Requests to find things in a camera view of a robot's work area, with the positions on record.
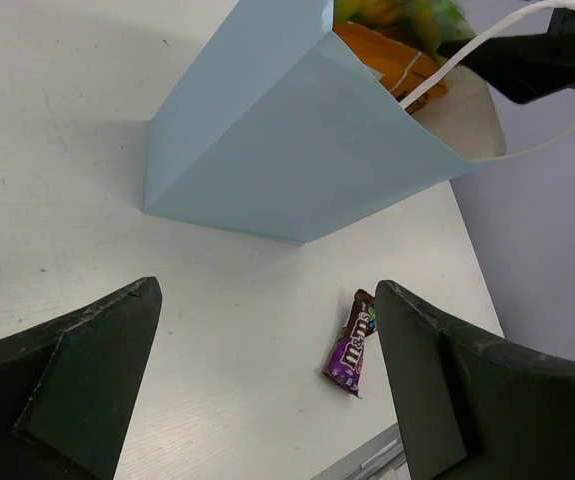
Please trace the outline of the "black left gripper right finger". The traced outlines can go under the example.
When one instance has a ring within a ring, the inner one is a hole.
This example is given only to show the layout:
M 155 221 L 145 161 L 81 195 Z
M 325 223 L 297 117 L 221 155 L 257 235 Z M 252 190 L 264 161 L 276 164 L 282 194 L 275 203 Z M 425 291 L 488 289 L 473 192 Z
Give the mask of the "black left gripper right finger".
M 575 361 L 448 314 L 400 284 L 376 324 L 414 479 L 575 479 Z

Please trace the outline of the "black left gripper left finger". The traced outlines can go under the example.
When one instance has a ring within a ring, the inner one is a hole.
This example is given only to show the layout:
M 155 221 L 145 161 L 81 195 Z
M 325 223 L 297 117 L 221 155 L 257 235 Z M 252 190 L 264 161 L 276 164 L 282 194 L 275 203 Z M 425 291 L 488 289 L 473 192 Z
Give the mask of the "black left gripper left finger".
M 111 479 L 162 307 L 154 277 L 0 339 L 0 479 Z

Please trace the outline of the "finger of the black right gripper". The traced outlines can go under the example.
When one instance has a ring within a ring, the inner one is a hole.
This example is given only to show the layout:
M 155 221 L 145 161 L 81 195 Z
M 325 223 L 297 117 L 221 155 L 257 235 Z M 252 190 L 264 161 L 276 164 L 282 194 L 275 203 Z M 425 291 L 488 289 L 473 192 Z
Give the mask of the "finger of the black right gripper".
M 515 104 L 575 90 L 575 11 L 551 7 L 544 30 L 498 35 L 459 61 Z

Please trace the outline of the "purple brown M&M's packet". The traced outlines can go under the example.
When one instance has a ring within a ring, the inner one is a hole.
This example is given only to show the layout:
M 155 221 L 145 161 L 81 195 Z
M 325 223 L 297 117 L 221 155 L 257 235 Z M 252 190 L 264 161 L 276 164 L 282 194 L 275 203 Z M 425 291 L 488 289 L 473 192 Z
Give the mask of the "purple brown M&M's packet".
M 365 341 L 376 330 L 374 297 L 359 289 L 354 294 L 348 319 L 322 369 L 325 377 L 355 397 L 360 397 Z

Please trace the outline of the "green yellow Fox's candy bag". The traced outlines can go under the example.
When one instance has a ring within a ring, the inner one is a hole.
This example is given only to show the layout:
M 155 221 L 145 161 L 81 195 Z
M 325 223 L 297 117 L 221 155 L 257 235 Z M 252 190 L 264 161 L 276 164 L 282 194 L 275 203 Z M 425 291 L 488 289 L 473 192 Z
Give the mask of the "green yellow Fox's candy bag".
M 336 0 L 334 23 L 355 23 L 426 53 L 475 32 L 459 5 L 447 0 Z

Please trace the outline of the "orange Kettle chips bag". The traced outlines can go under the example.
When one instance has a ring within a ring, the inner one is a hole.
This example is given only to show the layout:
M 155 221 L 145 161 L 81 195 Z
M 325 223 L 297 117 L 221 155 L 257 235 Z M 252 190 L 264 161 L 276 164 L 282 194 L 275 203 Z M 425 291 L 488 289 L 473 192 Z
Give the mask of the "orange Kettle chips bag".
M 362 25 L 336 24 L 333 31 L 398 102 L 438 71 L 422 51 Z

